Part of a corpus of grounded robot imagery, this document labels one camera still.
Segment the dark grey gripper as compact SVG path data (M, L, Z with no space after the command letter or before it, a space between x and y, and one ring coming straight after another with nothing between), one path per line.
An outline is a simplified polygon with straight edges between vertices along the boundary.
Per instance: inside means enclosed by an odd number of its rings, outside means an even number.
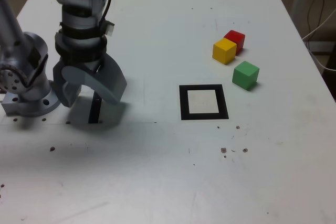
M120 102L127 81L119 65L107 53L98 59L61 57L53 68L53 89L65 107L72 107L81 86L93 89L103 100Z

